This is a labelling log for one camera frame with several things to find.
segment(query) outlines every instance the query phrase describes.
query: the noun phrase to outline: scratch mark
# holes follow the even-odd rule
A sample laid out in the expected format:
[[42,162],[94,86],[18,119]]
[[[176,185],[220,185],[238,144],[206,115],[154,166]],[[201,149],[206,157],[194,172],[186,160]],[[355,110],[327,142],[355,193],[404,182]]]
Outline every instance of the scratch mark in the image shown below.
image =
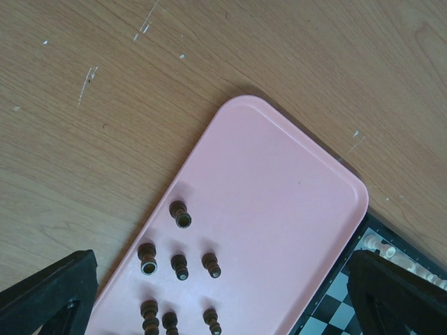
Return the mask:
[[148,30],[149,25],[147,24],[147,21],[148,21],[148,19],[150,18],[152,12],[154,11],[154,9],[155,9],[156,5],[159,3],[159,1],[160,1],[160,0],[156,0],[156,1],[155,1],[154,7],[152,7],[152,9],[151,9],[151,11],[149,12],[149,14],[147,14],[146,20],[142,23],[139,32],[133,37],[133,40],[134,40],[134,41],[137,40],[138,35],[139,35],[140,33],[143,33],[143,34],[144,34],[144,33]]
[[91,74],[91,78],[95,78],[95,74],[96,74],[96,70],[98,70],[98,66],[95,67],[95,70],[93,71],[93,73]]
[[349,150],[348,151],[348,154],[350,154],[364,139],[365,139],[365,137],[366,136],[363,136],[362,137],[362,139],[360,140],[360,141],[358,141],[357,143],[356,143],[356,145],[354,145],[352,148],[351,148],[351,150]]
[[81,88],[81,93],[79,95],[79,101],[78,101],[77,109],[79,108],[79,105],[81,104],[82,96],[84,95],[85,85],[87,83],[87,80],[89,79],[90,73],[91,73],[91,68],[89,68],[89,72],[87,72],[87,75],[85,76],[84,84],[83,84],[83,86]]
[[76,109],[78,109],[81,104],[82,96],[84,95],[85,85],[87,84],[87,82],[90,82],[90,80],[95,78],[95,74],[96,74],[97,70],[98,70],[98,66],[95,67],[95,69],[89,68],[89,72],[87,72],[87,75],[85,76],[84,84],[82,85],[82,88],[81,88],[81,93],[79,95],[79,100],[78,100],[78,106],[76,107]]

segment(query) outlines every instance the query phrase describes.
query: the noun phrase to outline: black and white checkered square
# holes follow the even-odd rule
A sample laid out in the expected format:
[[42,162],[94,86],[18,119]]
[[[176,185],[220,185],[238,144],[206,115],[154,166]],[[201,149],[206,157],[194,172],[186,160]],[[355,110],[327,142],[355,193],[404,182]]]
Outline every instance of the black and white checkered square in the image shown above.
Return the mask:
[[348,276],[334,278],[299,335],[361,335],[362,330],[348,296]]

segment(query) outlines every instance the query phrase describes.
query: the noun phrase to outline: white chess piece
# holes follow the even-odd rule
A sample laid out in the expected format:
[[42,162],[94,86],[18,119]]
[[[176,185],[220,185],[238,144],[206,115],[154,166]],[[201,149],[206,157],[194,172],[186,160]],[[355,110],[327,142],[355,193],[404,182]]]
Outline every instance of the white chess piece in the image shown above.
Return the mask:
[[379,250],[380,256],[384,258],[391,258],[396,254],[396,248],[390,244],[382,244],[381,240],[376,235],[368,235],[363,240],[363,244],[368,249]]
[[416,264],[414,273],[417,274],[419,277],[425,279],[426,281],[430,281],[430,279],[432,279],[433,277],[433,274],[430,271],[419,264]]
[[410,272],[414,273],[416,270],[416,263],[410,260],[403,253],[396,253],[394,256],[391,257],[390,261]]

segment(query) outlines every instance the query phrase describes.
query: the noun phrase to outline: chess piece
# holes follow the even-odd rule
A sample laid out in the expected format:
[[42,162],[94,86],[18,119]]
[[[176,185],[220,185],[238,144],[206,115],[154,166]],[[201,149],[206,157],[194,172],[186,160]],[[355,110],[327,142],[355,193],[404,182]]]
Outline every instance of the chess piece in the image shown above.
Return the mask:
[[416,263],[410,260],[403,253],[396,253],[394,256],[391,257],[390,261],[410,272],[414,273],[414,271],[416,270]]
[[159,305],[155,300],[148,300],[143,302],[140,307],[141,316],[145,319],[142,323],[142,328],[145,335],[159,335],[159,319],[156,314],[159,312]]
[[180,281],[185,281],[188,278],[188,269],[186,266],[188,265],[188,262],[186,261],[186,258],[183,255],[175,255],[170,260],[170,265],[175,271],[175,275]]
[[179,335],[177,329],[177,316],[174,312],[167,312],[163,315],[161,322],[163,327],[166,329],[166,335]]
[[210,308],[203,313],[203,320],[210,326],[211,335],[222,334],[222,328],[217,322],[217,313],[214,308]]
[[202,257],[203,267],[208,270],[212,278],[220,277],[222,271],[220,266],[217,264],[217,257],[213,253],[207,253]]
[[177,200],[170,204],[169,213],[180,228],[188,228],[191,225],[192,218],[183,201]]
[[379,250],[380,256],[383,258],[391,258],[396,254],[396,248],[394,246],[391,246],[390,244],[382,244],[381,240],[373,234],[365,237],[363,245],[368,249]]
[[416,264],[414,273],[417,274],[419,277],[424,278],[426,281],[431,281],[433,278],[433,274],[419,264]]
[[157,270],[155,260],[156,249],[152,243],[144,243],[138,247],[138,258],[141,260],[141,272],[150,276]]

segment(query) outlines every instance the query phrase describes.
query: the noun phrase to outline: chessboard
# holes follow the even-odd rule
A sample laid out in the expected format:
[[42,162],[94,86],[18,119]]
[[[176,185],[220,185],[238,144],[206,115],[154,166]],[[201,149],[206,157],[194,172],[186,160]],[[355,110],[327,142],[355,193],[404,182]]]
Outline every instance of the chessboard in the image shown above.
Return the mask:
[[[377,218],[367,214],[290,335],[362,335],[346,286],[349,278],[347,263],[352,252],[369,250],[365,247],[365,238],[371,235],[378,237],[384,245],[394,246],[397,252],[405,254],[439,278],[447,278],[447,273],[441,267]],[[416,333],[409,329],[409,334]]]

